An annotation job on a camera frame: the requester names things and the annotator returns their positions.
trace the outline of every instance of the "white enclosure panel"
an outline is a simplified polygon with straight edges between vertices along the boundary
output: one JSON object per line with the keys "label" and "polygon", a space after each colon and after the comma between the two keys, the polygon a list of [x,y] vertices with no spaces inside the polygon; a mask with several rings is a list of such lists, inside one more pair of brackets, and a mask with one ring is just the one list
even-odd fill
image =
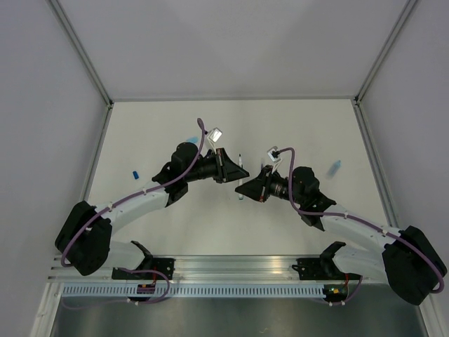
{"label": "white enclosure panel", "polygon": [[[196,118],[219,127],[219,146],[254,178],[267,150],[293,146],[297,166],[310,166],[330,198],[385,223],[380,198],[350,100],[249,100],[116,103],[89,202],[114,201],[151,180],[176,146],[199,136]],[[279,171],[288,174],[288,154]],[[325,178],[340,159],[342,168]],[[132,172],[140,179],[135,180]],[[315,254],[337,238],[305,225],[288,201],[239,201],[237,182],[189,184],[177,203],[134,221],[115,239],[138,240],[154,254]]]}
{"label": "white enclosure panel", "polygon": [[22,337],[105,105],[45,1],[2,1],[0,32],[0,326]]}
{"label": "white enclosure panel", "polygon": [[406,0],[61,0],[113,99],[354,96]]}
{"label": "white enclosure panel", "polygon": [[[449,1],[421,1],[363,101],[402,226],[449,265]],[[437,296],[449,320],[449,291]]]}

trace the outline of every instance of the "white marker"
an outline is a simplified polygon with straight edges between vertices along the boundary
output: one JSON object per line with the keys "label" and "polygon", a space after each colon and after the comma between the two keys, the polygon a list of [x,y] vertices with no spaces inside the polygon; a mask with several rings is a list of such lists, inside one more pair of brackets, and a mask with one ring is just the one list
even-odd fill
{"label": "white marker", "polygon": [[[239,166],[243,168],[243,162],[241,161],[241,154],[239,154]],[[243,179],[239,179],[239,186],[243,184]],[[239,200],[243,200],[243,194],[239,193]]]}

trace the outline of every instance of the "white wall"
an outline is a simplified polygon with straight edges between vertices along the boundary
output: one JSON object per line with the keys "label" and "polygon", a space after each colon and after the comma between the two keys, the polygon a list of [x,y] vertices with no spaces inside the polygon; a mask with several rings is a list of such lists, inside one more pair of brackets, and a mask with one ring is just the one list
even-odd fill
{"label": "white wall", "polygon": [[45,1],[0,15],[0,326],[27,336],[105,105]]}
{"label": "white wall", "polygon": [[[403,226],[449,266],[449,1],[421,1],[363,106]],[[449,289],[438,297],[449,320]]]}
{"label": "white wall", "polygon": [[113,99],[356,95],[406,0],[61,0]]}

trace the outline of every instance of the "white table surface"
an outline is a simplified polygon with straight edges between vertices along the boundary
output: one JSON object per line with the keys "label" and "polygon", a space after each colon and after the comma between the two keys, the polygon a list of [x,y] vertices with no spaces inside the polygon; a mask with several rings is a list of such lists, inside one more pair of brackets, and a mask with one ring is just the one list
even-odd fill
{"label": "white table surface", "polygon": [[[115,201],[151,180],[176,146],[200,136],[196,118],[223,131],[218,146],[255,177],[273,145],[296,149],[321,191],[349,210],[386,223],[368,156],[349,100],[243,100],[115,103],[88,201]],[[288,174],[285,155],[279,172]],[[337,174],[326,178],[340,159]],[[140,178],[135,180],[132,172]],[[319,254],[343,238],[305,225],[288,201],[238,200],[235,183],[189,184],[176,204],[148,213],[114,240],[137,240],[156,255]]]}

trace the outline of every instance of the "black mounting bracket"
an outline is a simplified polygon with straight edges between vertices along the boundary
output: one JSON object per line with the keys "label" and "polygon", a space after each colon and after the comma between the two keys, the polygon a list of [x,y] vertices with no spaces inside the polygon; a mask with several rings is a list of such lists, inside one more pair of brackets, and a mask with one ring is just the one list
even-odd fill
{"label": "black mounting bracket", "polygon": [[[169,280],[173,279],[173,272],[175,271],[175,259],[174,258],[155,258],[153,255],[139,242],[131,241],[136,245],[145,255],[142,263],[136,268],[136,270],[156,270],[161,272]],[[143,272],[131,274],[118,268],[112,270],[112,279],[143,279],[143,280],[162,280],[163,277],[152,272]]]}
{"label": "black mounting bracket", "polygon": [[[302,281],[344,281],[346,276],[343,272],[335,273],[333,276],[326,274],[321,266],[320,258],[297,258],[296,265],[292,265]],[[350,280],[360,279],[360,275],[348,274]]]}
{"label": "black mounting bracket", "polygon": [[[58,251],[63,253],[75,234],[96,215],[95,206],[86,201],[76,204],[55,240]],[[112,235],[108,218],[99,216],[89,228],[81,233],[67,254],[67,259],[83,276],[92,274],[105,263]]]}

